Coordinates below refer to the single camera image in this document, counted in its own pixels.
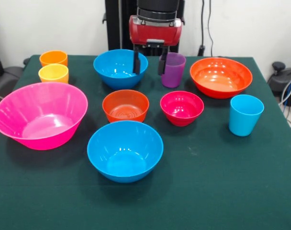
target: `pink bowl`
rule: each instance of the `pink bowl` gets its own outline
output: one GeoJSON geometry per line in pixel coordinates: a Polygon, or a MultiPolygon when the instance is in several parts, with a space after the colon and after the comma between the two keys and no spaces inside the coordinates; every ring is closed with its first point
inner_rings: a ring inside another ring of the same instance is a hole
{"type": "Polygon", "coordinates": [[[30,149],[54,149],[70,140],[87,107],[85,94],[72,85],[28,85],[0,102],[0,132],[30,149]]]}
{"type": "Polygon", "coordinates": [[[204,103],[197,95],[186,91],[173,91],[164,95],[160,107],[175,126],[187,126],[204,110],[204,103]]]}

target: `bowl rim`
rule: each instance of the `bowl rim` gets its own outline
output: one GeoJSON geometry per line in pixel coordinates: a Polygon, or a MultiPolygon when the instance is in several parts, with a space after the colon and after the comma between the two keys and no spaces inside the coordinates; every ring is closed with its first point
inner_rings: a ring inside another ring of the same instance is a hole
{"type": "Polygon", "coordinates": [[[63,51],[63,50],[59,50],[59,49],[53,49],[53,50],[48,50],[48,51],[42,53],[42,54],[40,55],[40,57],[39,57],[39,61],[42,62],[42,63],[44,63],[44,64],[46,64],[46,65],[51,65],[52,63],[48,63],[48,62],[45,62],[45,61],[42,61],[42,60],[41,60],[41,58],[42,58],[43,55],[45,55],[45,54],[47,54],[47,53],[51,53],[51,52],[61,52],[61,53],[63,53],[63,54],[66,55],[66,57],[65,57],[63,60],[61,60],[60,62],[54,63],[54,64],[60,64],[60,63],[62,63],[63,61],[65,61],[66,59],[68,59],[68,54],[67,54],[65,51],[63,51]]]}
{"type": "Polygon", "coordinates": [[[46,66],[43,66],[39,71],[38,71],[38,76],[44,80],[47,80],[47,81],[56,81],[56,80],[59,80],[59,79],[62,79],[64,78],[66,75],[69,74],[69,68],[63,64],[59,64],[59,63],[53,63],[53,64],[49,64],[49,65],[46,65],[46,66]],[[66,69],[66,73],[64,75],[62,75],[61,77],[58,77],[58,78],[45,78],[43,76],[41,76],[41,71],[43,71],[44,69],[47,69],[51,66],[61,66],[62,68],[65,68],[66,69]]]}
{"type": "Polygon", "coordinates": [[[107,76],[106,74],[102,73],[100,70],[98,70],[98,69],[96,68],[96,64],[95,64],[95,63],[96,63],[96,60],[97,60],[100,56],[102,56],[102,55],[104,55],[104,54],[107,54],[107,53],[117,52],[117,51],[119,51],[119,50],[121,50],[121,52],[122,52],[122,51],[125,51],[125,52],[127,52],[127,51],[129,51],[129,52],[134,52],[134,51],[132,51],[132,50],[130,50],[130,49],[113,49],[113,50],[108,50],[108,51],[106,51],[106,52],[104,52],[104,53],[101,53],[101,54],[98,55],[98,56],[94,59],[94,61],[93,61],[93,67],[94,67],[95,71],[97,71],[100,75],[103,75],[103,76],[106,77],[106,78],[113,78],[113,79],[128,79],[128,78],[133,78],[133,77],[139,76],[140,74],[142,74],[143,72],[146,71],[146,69],[147,69],[148,66],[149,66],[149,61],[147,60],[146,56],[143,55],[143,54],[140,53],[140,52],[138,52],[138,55],[143,56],[143,57],[145,58],[145,60],[146,60],[146,62],[145,62],[145,63],[146,63],[146,65],[145,65],[145,69],[140,70],[140,74],[134,74],[134,75],[132,75],[132,76],[127,76],[127,77],[125,77],[125,78],[116,78],[116,77],[113,77],[113,76],[107,76]]]}
{"type": "Polygon", "coordinates": [[[102,108],[103,108],[103,111],[104,111],[105,114],[108,114],[108,116],[110,116],[110,117],[112,117],[112,118],[120,119],[120,118],[118,118],[117,116],[112,116],[110,113],[108,113],[108,112],[105,110],[105,108],[104,108],[104,102],[105,102],[105,101],[108,99],[108,97],[110,97],[112,94],[117,94],[117,93],[119,93],[119,92],[123,92],[123,91],[131,91],[131,92],[133,92],[133,93],[135,93],[135,94],[137,93],[137,94],[139,94],[140,96],[146,98],[146,101],[147,101],[146,109],[145,109],[145,110],[144,110],[140,115],[135,116],[135,117],[133,117],[133,118],[141,117],[141,116],[143,116],[144,114],[147,113],[147,111],[149,110],[149,107],[150,107],[150,102],[149,102],[148,97],[147,97],[146,95],[144,95],[142,92],[139,92],[139,91],[137,91],[137,90],[116,90],[116,91],[111,92],[110,94],[108,94],[108,95],[103,99],[103,101],[102,101],[102,108]]]}
{"type": "Polygon", "coordinates": [[[195,61],[195,62],[191,65],[190,70],[189,70],[189,73],[190,73],[190,77],[192,78],[192,80],[193,80],[196,84],[201,85],[202,87],[204,87],[204,88],[206,88],[206,89],[209,89],[209,90],[212,90],[212,91],[214,91],[214,92],[228,93],[228,92],[238,92],[238,91],[242,91],[242,90],[245,90],[247,87],[249,87],[250,84],[251,84],[252,81],[253,81],[253,74],[252,74],[252,72],[250,71],[250,69],[249,69],[247,66],[245,66],[244,64],[242,64],[242,63],[239,62],[239,61],[235,61],[235,60],[233,60],[233,59],[230,59],[230,58],[224,58],[224,57],[207,57],[207,58],[201,58],[201,59],[195,61]],[[192,67],[193,67],[194,65],[197,65],[197,64],[200,63],[201,61],[204,61],[204,60],[207,60],[207,59],[228,60],[228,61],[232,61],[232,62],[234,62],[234,63],[239,64],[239,65],[242,66],[243,68],[247,69],[247,71],[249,72],[249,74],[250,74],[250,76],[251,76],[251,78],[249,79],[248,84],[245,85],[245,86],[242,87],[242,88],[239,88],[239,89],[236,89],[236,90],[233,90],[233,91],[217,91],[217,90],[213,90],[213,89],[211,89],[211,88],[207,88],[207,87],[201,85],[200,83],[198,83],[198,82],[194,79],[194,77],[193,77],[191,71],[192,71],[192,67]]]}
{"type": "Polygon", "coordinates": [[[59,84],[61,86],[64,86],[64,87],[71,87],[71,88],[74,88],[75,90],[77,90],[78,92],[81,93],[81,95],[86,99],[86,108],[85,108],[85,111],[83,113],[83,116],[81,116],[81,118],[75,122],[73,125],[71,125],[68,129],[66,129],[65,131],[63,132],[60,132],[58,134],[54,134],[54,135],[51,135],[51,136],[47,136],[47,137],[41,137],[41,138],[21,138],[21,137],[15,137],[13,135],[8,135],[6,134],[5,132],[3,132],[2,130],[0,130],[0,133],[9,137],[9,138],[12,138],[12,139],[17,139],[17,140],[42,140],[42,139],[45,139],[45,138],[52,138],[52,137],[55,137],[55,136],[58,136],[59,134],[61,133],[64,133],[68,130],[70,130],[71,128],[73,128],[74,126],[76,126],[79,122],[81,122],[81,120],[83,119],[83,117],[85,116],[86,112],[87,112],[87,109],[88,109],[88,100],[87,100],[87,97],[86,95],[84,94],[84,92],[82,90],[80,90],[78,87],[76,86],[73,86],[73,85],[70,85],[70,84],[65,84],[65,83],[61,83],[61,82],[53,82],[53,81],[50,81],[50,82],[39,82],[39,83],[35,83],[35,84],[30,84],[30,85],[26,85],[26,86],[23,86],[21,88],[18,88],[16,89],[15,91],[11,92],[10,94],[8,94],[6,97],[4,97],[1,101],[0,101],[0,106],[2,103],[4,103],[4,100],[8,99],[9,97],[15,95],[17,92],[25,89],[25,88],[30,88],[30,87],[33,87],[34,85],[39,85],[39,84],[59,84]]]}
{"type": "Polygon", "coordinates": [[[99,128],[97,131],[95,131],[95,133],[91,136],[91,138],[89,139],[88,144],[87,144],[87,156],[88,156],[88,159],[89,159],[90,163],[91,163],[91,164],[92,164],[92,165],[93,165],[93,166],[94,166],[98,171],[102,172],[103,174],[106,174],[106,175],[109,175],[109,176],[112,176],[112,177],[117,177],[117,178],[131,178],[131,177],[134,177],[134,176],[142,175],[142,174],[144,174],[144,173],[146,173],[146,172],[150,172],[151,170],[153,170],[153,168],[158,164],[158,162],[159,162],[160,159],[162,158],[162,156],[163,156],[163,152],[164,152],[164,142],[163,142],[163,140],[162,140],[160,134],[159,134],[159,133],[158,133],[154,128],[152,128],[151,126],[149,126],[149,125],[147,125],[147,124],[145,124],[145,123],[142,123],[142,122],[139,122],[139,121],[131,121],[131,120],[115,121],[115,122],[112,122],[112,123],[109,123],[109,124],[107,124],[107,125],[102,126],[102,127],[99,128]],[[96,164],[94,164],[94,162],[91,161],[91,159],[90,159],[90,157],[89,157],[89,155],[90,155],[90,147],[89,147],[89,145],[90,145],[90,141],[91,141],[93,138],[95,138],[95,136],[97,135],[97,133],[98,133],[101,129],[104,129],[104,128],[107,127],[107,126],[114,126],[114,125],[117,125],[118,123],[121,123],[121,122],[126,122],[126,123],[135,123],[135,124],[137,124],[137,125],[145,126],[145,127],[149,128],[149,129],[153,130],[154,133],[157,135],[158,140],[159,140],[159,143],[160,143],[160,146],[161,146],[161,151],[160,151],[160,153],[159,153],[159,156],[158,156],[157,160],[155,161],[155,163],[154,163],[154,164],[153,164],[149,169],[144,170],[144,171],[142,171],[142,172],[140,172],[140,173],[138,173],[138,174],[130,175],[130,176],[117,176],[117,175],[113,175],[113,174],[110,174],[110,173],[108,173],[108,172],[105,172],[104,170],[101,170],[100,168],[98,168],[98,167],[96,166],[96,164]]]}
{"type": "Polygon", "coordinates": [[[201,97],[199,97],[198,95],[195,95],[194,93],[191,93],[191,92],[188,92],[188,91],[183,91],[183,90],[181,90],[181,91],[172,91],[172,92],[168,92],[168,93],[166,93],[164,96],[162,96],[162,98],[160,99],[160,108],[161,108],[161,110],[165,113],[165,114],[168,114],[168,115],[170,115],[170,116],[172,116],[172,117],[174,117],[174,118],[178,118],[178,119],[184,119],[184,120],[187,120],[187,119],[192,119],[192,118],[197,118],[198,116],[200,116],[201,115],[201,113],[204,111],[204,102],[203,102],[203,100],[201,99],[201,97]],[[169,94],[174,94],[174,93],[184,93],[184,94],[187,94],[187,95],[191,95],[191,96],[193,96],[193,97],[196,97],[198,100],[200,100],[200,102],[201,102],[201,104],[202,104],[202,109],[201,109],[201,111],[197,114],[197,115],[195,115],[195,116],[190,116],[190,117],[178,117],[178,116],[173,116],[173,115],[171,115],[170,113],[168,113],[164,108],[163,108],[163,106],[162,106],[162,100],[167,96],[167,95],[169,95],[169,94]]]}

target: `orange cup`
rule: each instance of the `orange cup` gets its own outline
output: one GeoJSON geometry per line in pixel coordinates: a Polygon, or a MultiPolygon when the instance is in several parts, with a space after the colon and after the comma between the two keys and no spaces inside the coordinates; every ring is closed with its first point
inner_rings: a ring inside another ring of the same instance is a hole
{"type": "Polygon", "coordinates": [[[50,64],[62,64],[68,66],[68,55],[61,50],[51,50],[43,53],[39,57],[42,66],[47,66],[50,64]]]}
{"type": "Polygon", "coordinates": [[[132,120],[143,122],[150,102],[143,94],[135,90],[118,90],[108,94],[102,103],[109,122],[132,120]]]}

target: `bowl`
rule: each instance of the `bowl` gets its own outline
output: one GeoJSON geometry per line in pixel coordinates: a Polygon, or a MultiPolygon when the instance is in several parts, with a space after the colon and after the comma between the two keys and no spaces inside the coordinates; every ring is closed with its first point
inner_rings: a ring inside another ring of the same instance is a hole
{"type": "Polygon", "coordinates": [[[140,74],[133,73],[134,52],[128,49],[107,51],[94,60],[94,69],[102,81],[114,90],[131,89],[144,76],[148,66],[146,57],[139,53],[140,74]]]}
{"type": "Polygon", "coordinates": [[[135,90],[118,90],[108,94],[102,103],[109,122],[132,120],[143,122],[149,109],[148,98],[135,90]]]}
{"type": "Polygon", "coordinates": [[[117,121],[93,134],[87,153],[103,176],[115,182],[131,183],[154,169],[163,149],[163,141],[152,127],[137,121],[117,121]]]}
{"type": "Polygon", "coordinates": [[[27,85],[0,102],[0,132],[34,150],[65,144],[88,107],[85,94],[59,82],[27,85]]]}
{"type": "Polygon", "coordinates": [[[68,66],[68,55],[61,50],[50,50],[39,57],[42,66],[62,64],[68,66]]]}
{"type": "Polygon", "coordinates": [[[164,95],[160,107],[175,126],[187,126],[204,110],[204,103],[197,95],[186,91],[173,91],[164,95]]]}
{"type": "Polygon", "coordinates": [[[38,75],[42,82],[69,82],[69,69],[62,64],[50,64],[44,66],[39,70],[38,75]]]}
{"type": "Polygon", "coordinates": [[[243,64],[222,57],[196,61],[190,75],[197,88],[205,95],[231,98],[245,90],[253,80],[251,71],[243,64]]]}

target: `device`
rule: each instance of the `device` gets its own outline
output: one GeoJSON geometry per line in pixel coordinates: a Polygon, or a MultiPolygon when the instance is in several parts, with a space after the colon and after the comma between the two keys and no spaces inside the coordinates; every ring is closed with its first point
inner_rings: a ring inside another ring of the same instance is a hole
{"type": "MultiPolygon", "coordinates": [[[[285,86],[289,83],[289,81],[291,81],[291,68],[286,68],[284,63],[278,61],[273,62],[272,67],[274,69],[274,73],[270,76],[268,85],[273,94],[281,98],[285,86]]],[[[287,105],[291,106],[291,95],[287,100],[287,105]]]]}
{"type": "Polygon", "coordinates": [[[184,4],[184,0],[137,0],[137,15],[129,19],[134,45],[133,73],[140,73],[139,46],[162,48],[158,74],[165,73],[169,47],[179,43],[184,4]]]}

